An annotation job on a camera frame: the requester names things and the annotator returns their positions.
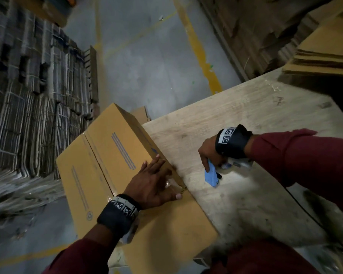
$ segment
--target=long sleeve shirt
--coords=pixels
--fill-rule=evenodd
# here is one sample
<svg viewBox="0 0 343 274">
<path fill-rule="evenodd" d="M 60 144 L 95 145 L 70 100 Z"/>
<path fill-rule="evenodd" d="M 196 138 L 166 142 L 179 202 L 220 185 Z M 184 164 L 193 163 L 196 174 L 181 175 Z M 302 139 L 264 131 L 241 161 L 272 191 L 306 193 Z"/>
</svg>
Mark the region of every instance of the long sleeve shirt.
<svg viewBox="0 0 343 274">
<path fill-rule="evenodd" d="M 255 138 L 250 158 L 284 187 L 294 183 L 336 203 L 343 211 L 343 139 L 316 137 L 315 131 L 266 133 Z M 80 239 L 61 252 L 45 274 L 108 273 L 105 247 Z M 261 240 L 232 250 L 206 273 L 318 273 L 291 247 Z"/>
</svg>

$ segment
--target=wristband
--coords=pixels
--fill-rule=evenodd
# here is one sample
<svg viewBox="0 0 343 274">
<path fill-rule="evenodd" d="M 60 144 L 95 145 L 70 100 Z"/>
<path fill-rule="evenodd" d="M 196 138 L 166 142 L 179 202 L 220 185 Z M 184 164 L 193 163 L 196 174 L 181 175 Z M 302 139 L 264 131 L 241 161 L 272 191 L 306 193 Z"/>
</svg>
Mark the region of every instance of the wristband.
<svg viewBox="0 0 343 274">
<path fill-rule="evenodd" d="M 103 209 L 97 222 L 112 231 L 115 237 L 127 234 L 141 210 L 141 206 L 131 197 L 119 194 Z"/>
<path fill-rule="evenodd" d="M 216 137 L 216 152 L 225 157 L 246 159 L 244 148 L 252 134 L 241 124 L 237 127 L 222 129 Z"/>
</svg>

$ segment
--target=concrete floor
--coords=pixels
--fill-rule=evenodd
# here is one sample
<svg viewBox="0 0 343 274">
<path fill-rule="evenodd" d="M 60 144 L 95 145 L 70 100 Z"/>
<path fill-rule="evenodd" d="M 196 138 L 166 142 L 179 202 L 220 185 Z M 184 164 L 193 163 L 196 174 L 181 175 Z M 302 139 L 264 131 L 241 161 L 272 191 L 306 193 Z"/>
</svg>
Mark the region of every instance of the concrete floor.
<svg viewBox="0 0 343 274">
<path fill-rule="evenodd" d="M 98 51 L 102 110 L 112 102 L 128 111 L 146 106 L 156 119 L 215 93 L 211 74 L 223 90 L 241 83 L 199 3 L 179 2 L 190 21 L 188 31 L 193 27 L 192 41 L 173 0 L 79 0 L 64 30 L 81 49 L 93 45 Z M 202 52 L 193 44 L 201 45 Z M 11 238 L 16 224 L 0 232 L 0 273 L 41 273 L 60 248 L 77 239 L 66 199 L 36 215 L 20 239 Z M 202 269 L 191 263 L 180 273 Z M 127 268 L 117 271 L 129 273 Z"/>
</svg>

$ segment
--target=plywood tabletop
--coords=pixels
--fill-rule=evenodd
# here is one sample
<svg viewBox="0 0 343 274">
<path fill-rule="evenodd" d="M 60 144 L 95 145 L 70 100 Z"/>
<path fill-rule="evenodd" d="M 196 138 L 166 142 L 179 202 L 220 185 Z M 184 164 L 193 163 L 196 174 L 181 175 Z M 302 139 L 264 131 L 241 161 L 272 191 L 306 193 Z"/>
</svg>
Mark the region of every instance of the plywood tabletop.
<svg viewBox="0 0 343 274">
<path fill-rule="evenodd" d="M 326 241 L 324 231 L 256 163 L 250 172 L 223 175 L 216 189 L 204 181 L 197 150 L 224 127 L 243 124 L 256 134 L 308 128 L 318 136 L 343 138 L 343 113 L 331 97 L 278 82 L 280 73 L 277 69 L 143 125 L 220 233 L 216 247 L 267 235 L 291 246 Z M 343 213 L 329 207 L 343 239 Z"/>
</svg>

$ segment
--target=hand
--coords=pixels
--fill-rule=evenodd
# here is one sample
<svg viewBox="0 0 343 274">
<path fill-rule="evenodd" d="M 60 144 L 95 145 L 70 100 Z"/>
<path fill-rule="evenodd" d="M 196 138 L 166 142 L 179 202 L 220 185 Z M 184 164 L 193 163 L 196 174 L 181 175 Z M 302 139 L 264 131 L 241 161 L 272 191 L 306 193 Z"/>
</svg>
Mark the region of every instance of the hand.
<svg viewBox="0 0 343 274">
<path fill-rule="evenodd" d="M 214 166 L 218 166 L 226 162 L 227 158 L 221 156 L 216 152 L 215 142 L 217 135 L 207 138 L 202 144 L 201 148 L 198 149 L 198 153 L 201 156 L 201 161 L 206 169 L 206 172 L 210 171 L 210 166 L 208 165 L 208 160 L 212 162 Z"/>
<path fill-rule="evenodd" d="M 176 194 L 170 188 L 165 189 L 166 176 L 171 175 L 172 171 L 167 168 L 160 170 L 164 163 L 165 160 L 160 159 L 160 155 L 157 155 L 149 165 L 145 161 L 124 191 L 124 194 L 138 202 L 143 210 L 182 199 L 181 194 Z"/>
</svg>

